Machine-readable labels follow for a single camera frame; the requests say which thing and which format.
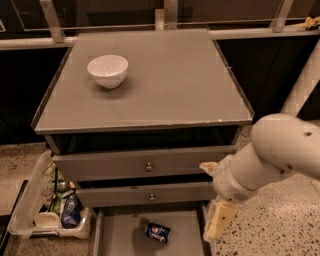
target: metal pole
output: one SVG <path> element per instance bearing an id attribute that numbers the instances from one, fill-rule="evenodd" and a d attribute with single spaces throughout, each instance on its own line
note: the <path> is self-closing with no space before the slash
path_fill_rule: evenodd
<path id="1" fill-rule="evenodd" d="M 49 26 L 52 39 L 55 43 L 62 43 L 65 35 L 61 28 L 61 24 L 56 9 L 51 0 L 40 0 L 40 5 L 44 13 L 44 17 Z"/>
<path id="2" fill-rule="evenodd" d="M 167 10 L 167 29 L 177 29 L 179 0 L 164 0 Z"/>
<path id="3" fill-rule="evenodd" d="M 276 15 L 276 20 L 271 23 L 272 31 L 274 33 L 282 32 L 291 10 L 294 0 L 283 0 L 282 5 Z"/>
<path id="4" fill-rule="evenodd" d="M 320 41 L 294 84 L 281 113 L 297 116 L 320 80 Z"/>

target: soda can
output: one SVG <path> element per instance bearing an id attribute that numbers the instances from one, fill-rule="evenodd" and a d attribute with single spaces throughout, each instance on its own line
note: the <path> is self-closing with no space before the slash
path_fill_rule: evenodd
<path id="1" fill-rule="evenodd" d="M 149 223 L 146 228 L 146 235 L 161 243 L 168 243 L 170 228 L 155 223 Z"/>

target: closed drawer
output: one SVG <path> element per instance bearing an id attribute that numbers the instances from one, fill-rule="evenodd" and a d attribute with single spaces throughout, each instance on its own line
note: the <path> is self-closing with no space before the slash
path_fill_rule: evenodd
<path id="1" fill-rule="evenodd" d="M 190 202 L 216 197 L 212 182 L 80 189 L 77 195 L 85 207 Z"/>
<path id="2" fill-rule="evenodd" d="M 213 246 L 202 239 L 206 218 L 204 202 L 100 208 L 93 255 L 211 256 Z M 146 236 L 149 223 L 171 229 L 167 244 Z"/>
<path id="3" fill-rule="evenodd" d="M 234 151 L 234 146 L 197 147 L 71 154 L 53 160 L 66 179 L 86 181 L 201 173 L 201 162 L 220 161 Z"/>

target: terrazzo floor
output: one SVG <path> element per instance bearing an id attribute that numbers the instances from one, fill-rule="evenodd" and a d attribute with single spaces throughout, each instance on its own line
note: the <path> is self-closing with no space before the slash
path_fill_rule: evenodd
<path id="1" fill-rule="evenodd" d="M 238 149 L 248 143 L 249 132 L 250 126 L 244 127 Z M 45 150 L 42 143 L 0 146 L 0 215 L 11 212 L 23 180 Z M 5 256 L 87 256 L 92 255 L 93 244 L 94 228 L 89 240 L 11 236 Z M 213 256 L 320 255 L 320 182 L 296 174 L 263 187 L 258 196 L 239 206 L 213 248 Z"/>

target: trash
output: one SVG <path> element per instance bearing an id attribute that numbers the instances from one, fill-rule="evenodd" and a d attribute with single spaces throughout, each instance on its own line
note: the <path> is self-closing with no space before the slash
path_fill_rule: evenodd
<path id="1" fill-rule="evenodd" d="M 168 243 L 170 228 L 155 223 L 149 223 L 146 228 L 146 235 L 161 243 Z"/>
<path id="2" fill-rule="evenodd" d="M 76 193 L 72 190 L 62 195 L 60 219 L 64 228 L 74 228 L 81 221 L 80 204 Z"/>
<path id="3" fill-rule="evenodd" d="M 320 26 L 320 17 L 315 17 L 315 18 L 307 17 L 307 19 L 305 20 L 306 30 L 317 30 L 319 29 L 319 26 Z"/>
<path id="4" fill-rule="evenodd" d="M 52 155 L 50 151 L 42 153 L 39 157 L 24 193 L 21 195 L 21 198 L 13 211 L 10 223 L 8 225 L 8 231 L 10 234 L 21 236 L 23 239 L 34 237 L 73 237 L 78 239 L 88 239 L 91 234 L 92 216 L 90 209 L 87 207 L 84 208 L 81 206 L 81 222 L 75 228 L 58 228 L 57 226 L 59 226 L 59 222 L 55 227 L 39 227 L 35 225 L 35 218 L 38 213 L 50 213 L 47 212 L 47 207 L 43 206 L 42 204 L 40 180 L 43 176 L 44 170 L 48 168 L 51 162 Z"/>
<path id="5" fill-rule="evenodd" d="M 51 162 L 40 179 L 43 206 L 35 217 L 35 225 L 46 223 L 59 228 L 75 228 L 81 221 L 79 203 L 72 182 L 66 182 L 56 165 Z"/>

